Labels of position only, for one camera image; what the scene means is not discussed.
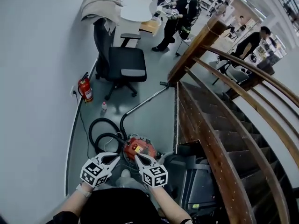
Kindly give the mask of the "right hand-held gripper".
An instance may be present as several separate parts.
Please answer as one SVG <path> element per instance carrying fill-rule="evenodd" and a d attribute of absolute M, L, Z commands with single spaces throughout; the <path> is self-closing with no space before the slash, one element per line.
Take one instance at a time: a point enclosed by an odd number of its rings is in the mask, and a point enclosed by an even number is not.
<path fill-rule="evenodd" d="M 147 186 L 157 188 L 163 187 L 168 183 L 168 171 L 164 165 L 159 165 L 153 157 L 145 154 L 136 154 L 135 162 L 141 172 L 142 181 Z"/>

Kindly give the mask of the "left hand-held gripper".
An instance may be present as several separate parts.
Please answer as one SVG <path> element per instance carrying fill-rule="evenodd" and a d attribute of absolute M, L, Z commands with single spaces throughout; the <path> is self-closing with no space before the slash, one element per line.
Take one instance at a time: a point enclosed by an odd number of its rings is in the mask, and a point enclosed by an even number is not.
<path fill-rule="evenodd" d="M 80 179 L 89 186 L 95 188 L 104 184 L 108 178 L 112 176 L 112 171 L 120 161 L 118 153 L 102 152 L 96 157 L 88 159 L 83 165 L 80 172 Z M 102 160 L 112 160 L 108 164 L 104 164 Z"/>

